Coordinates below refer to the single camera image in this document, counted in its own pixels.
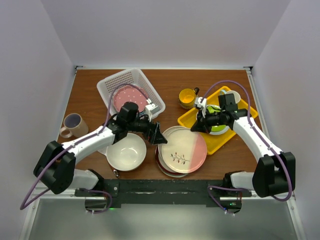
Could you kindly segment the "blue polka dot plate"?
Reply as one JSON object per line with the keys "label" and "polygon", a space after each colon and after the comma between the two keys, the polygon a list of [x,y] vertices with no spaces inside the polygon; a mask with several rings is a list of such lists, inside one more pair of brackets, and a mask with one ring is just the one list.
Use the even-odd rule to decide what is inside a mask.
{"label": "blue polka dot plate", "polygon": [[[125,110],[123,110],[123,109],[121,108],[117,113],[119,114],[119,113],[124,113],[124,112],[125,112]],[[139,116],[143,116],[143,115],[145,115],[145,114],[146,114],[145,111],[141,111],[141,112],[138,113]]]}

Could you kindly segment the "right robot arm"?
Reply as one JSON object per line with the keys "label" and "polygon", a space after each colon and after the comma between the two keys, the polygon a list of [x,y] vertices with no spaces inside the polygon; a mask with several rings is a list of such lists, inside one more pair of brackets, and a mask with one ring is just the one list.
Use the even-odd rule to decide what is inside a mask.
{"label": "right robot arm", "polygon": [[210,113],[207,99],[197,98],[194,106],[198,113],[191,131],[208,133],[213,126],[228,126],[244,141],[257,161],[254,172],[228,173],[222,185],[223,192],[233,197],[240,190],[253,190],[261,198],[274,199],[287,193],[282,199],[287,201],[295,189],[295,156],[275,146],[258,128],[249,110],[238,108],[233,94],[219,95],[218,104],[220,110]]}

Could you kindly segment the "cream pink floral plate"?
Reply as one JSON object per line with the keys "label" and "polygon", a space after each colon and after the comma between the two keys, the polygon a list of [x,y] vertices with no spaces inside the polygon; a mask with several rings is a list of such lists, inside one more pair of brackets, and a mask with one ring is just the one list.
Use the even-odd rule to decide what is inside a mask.
{"label": "cream pink floral plate", "polygon": [[205,139],[187,127],[174,126],[164,131],[167,143],[159,145],[163,162],[174,172],[189,174],[197,171],[207,157]]}

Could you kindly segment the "pink polka dot plate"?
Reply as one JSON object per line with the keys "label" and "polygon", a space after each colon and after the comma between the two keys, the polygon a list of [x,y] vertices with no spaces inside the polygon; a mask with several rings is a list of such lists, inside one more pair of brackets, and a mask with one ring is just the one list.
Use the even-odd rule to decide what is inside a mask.
{"label": "pink polka dot plate", "polygon": [[120,87],[113,96],[113,106],[117,112],[121,110],[121,107],[126,102],[132,102],[138,105],[139,112],[143,112],[145,106],[148,104],[147,99],[149,96],[144,89],[126,85]]}

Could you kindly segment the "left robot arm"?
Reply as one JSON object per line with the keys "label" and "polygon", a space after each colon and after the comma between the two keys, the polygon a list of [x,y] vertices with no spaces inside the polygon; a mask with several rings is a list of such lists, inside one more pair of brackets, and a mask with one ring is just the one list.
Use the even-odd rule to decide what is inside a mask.
{"label": "left robot arm", "polygon": [[99,196],[104,190],[102,177],[75,166],[92,153],[126,138],[128,133],[140,133],[152,145],[166,144],[159,122],[152,121],[154,106],[147,105],[144,115],[139,115],[138,105],[126,102],[119,113],[93,132],[65,143],[48,143],[33,174],[56,195],[66,189],[86,189],[92,196]]}

